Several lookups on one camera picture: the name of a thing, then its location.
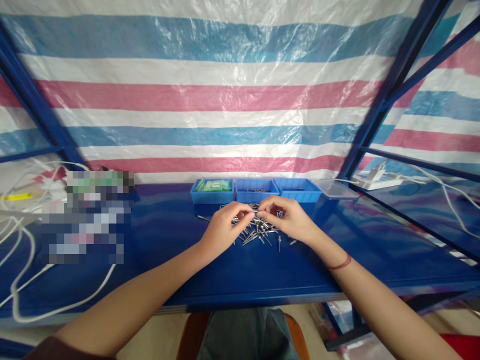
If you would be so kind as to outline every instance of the pile of rivets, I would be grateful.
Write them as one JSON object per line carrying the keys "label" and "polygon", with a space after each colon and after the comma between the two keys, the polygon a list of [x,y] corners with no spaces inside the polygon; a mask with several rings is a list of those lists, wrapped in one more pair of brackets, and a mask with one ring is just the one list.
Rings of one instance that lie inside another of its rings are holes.
{"label": "pile of rivets", "polygon": [[[259,204],[251,203],[251,204],[248,204],[248,205],[252,208],[253,212],[255,213],[255,216],[253,217],[253,219],[250,221],[248,226],[245,228],[245,230],[242,231],[242,233],[239,236],[239,238],[242,240],[241,245],[245,246],[246,244],[252,242],[253,240],[259,239],[262,244],[265,244],[264,240],[266,240],[270,244],[270,246],[273,246],[272,243],[269,240],[269,235],[272,234],[272,233],[275,233],[275,234],[278,235],[278,252],[280,252],[280,243],[282,241],[282,239],[280,237],[280,234],[279,234],[280,230],[277,229],[272,224],[270,224],[269,222],[263,220],[261,217],[257,216],[257,211],[258,211],[258,208],[259,208]],[[283,218],[284,217],[284,212],[278,210],[276,215],[279,218]],[[203,217],[203,216],[200,216],[200,215],[198,215],[198,218],[202,219],[202,220],[210,221],[210,219],[208,219],[206,217]],[[238,222],[239,222],[239,218],[237,216],[235,216],[233,218],[233,220],[231,221],[231,224],[236,225]],[[297,242],[296,240],[293,240],[290,243],[290,245],[293,245],[296,242]]]}

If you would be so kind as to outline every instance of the blue tabletop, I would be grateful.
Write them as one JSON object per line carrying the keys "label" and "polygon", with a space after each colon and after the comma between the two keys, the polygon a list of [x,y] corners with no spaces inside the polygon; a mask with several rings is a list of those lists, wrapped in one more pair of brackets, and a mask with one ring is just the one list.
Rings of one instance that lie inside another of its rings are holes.
{"label": "blue tabletop", "polygon": [[[164,263],[201,238],[208,222],[197,215],[211,216],[219,207],[194,205],[190,187],[191,184],[136,187],[132,234],[125,240],[128,264],[117,265],[104,290],[72,313],[85,311],[114,288]],[[334,200],[322,195],[317,203],[302,206],[332,239],[399,295],[468,291],[480,286],[480,272],[362,198]],[[39,224],[28,227],[40,238]],[[282,238],[280,253],[273,236],[270,242],[274,246],[257,240],[242,246],[237,241],[187,281],[161,310],[206,311],[345,298],[310,248],[302,243],[290,246],[287,237]],[[0,245],[0,259],[15,239]],[[27,261],[28,251],[29,243],[23,240],[0,268],[0,299],[10,294],[10,283]],[[23,281],[44,266],[39,251],[37,244],[37,256]],[[103,281],[109,267],[54,266],[20,293],[22,315],[43,314],[88,297]],[[11,302],[0,309],[0,326],[11,326],[10,318]]]}
{"label": "blue tabletop", "polygon": [[[448,181],[447,184],[465,193],[480,194],[480,184],[467,180]],[[480,210],[475,208],[460,192],[447,189],[450,201],[466,228],[480,236]],[[462,230],[448,206],[442,186],[436,182],[425,185],[405,182],[400,186],[371,190],[369,194],[401,211],[411,219],[435,232],[440,239],[451,241],[457,249],[480,262],[480,239]]]}

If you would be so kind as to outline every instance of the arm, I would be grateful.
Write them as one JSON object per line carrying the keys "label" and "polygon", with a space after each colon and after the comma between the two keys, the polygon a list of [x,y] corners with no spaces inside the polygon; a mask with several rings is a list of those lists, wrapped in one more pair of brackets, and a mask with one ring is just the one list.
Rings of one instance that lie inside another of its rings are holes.
{"label": "arm", "polygon": [[[344,264],[348,258],[295,200],[271,196],[262,201],[258,209],[258,216],[310,246],[328,268]],[[272,215],[277,209],[284,211],[283,218]],[[330,272],[371,330],[397,359],[461,360],[420,316],[354,259],[347,266]]]}
{"label": "arm", "polygon": [[[113,356],[180,286],[228,249],[253,218],[250,211],[238,202],[217,211],[198,243],[118,287],[55,337],[85,353]],[[237,215],[240,222],[232,226]]]}

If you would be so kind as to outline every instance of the chair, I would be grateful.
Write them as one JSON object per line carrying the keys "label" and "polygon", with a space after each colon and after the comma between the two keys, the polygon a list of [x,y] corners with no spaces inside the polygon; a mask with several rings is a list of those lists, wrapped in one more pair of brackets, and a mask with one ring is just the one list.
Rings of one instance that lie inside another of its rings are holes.
{"label": "chair", "polygon": [[[310,360],[307,343],[305,342],[304,334],[299,323],[288,314],[285,314],[285,318],[298,357],[300,360]],[[181,334],[176,360],[192,360],[197,358],[209,319],[210,312],[190,314],[186,320],[183,333]]]}

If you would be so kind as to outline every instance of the yellow object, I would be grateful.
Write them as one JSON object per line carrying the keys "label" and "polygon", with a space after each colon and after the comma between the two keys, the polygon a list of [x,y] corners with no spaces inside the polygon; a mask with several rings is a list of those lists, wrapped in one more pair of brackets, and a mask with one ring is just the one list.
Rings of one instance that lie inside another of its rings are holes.
{"label": "yellow object", "polygon": [[16,194],[16,195],[9,195],[9,196],[2,196],[0,199],[2,200],[7,200],[7,201],[18,201],[18,200],[26,200],[26,199],[31,199],[34,196],[32,195],[31,192],[25,193],[25,194]]}

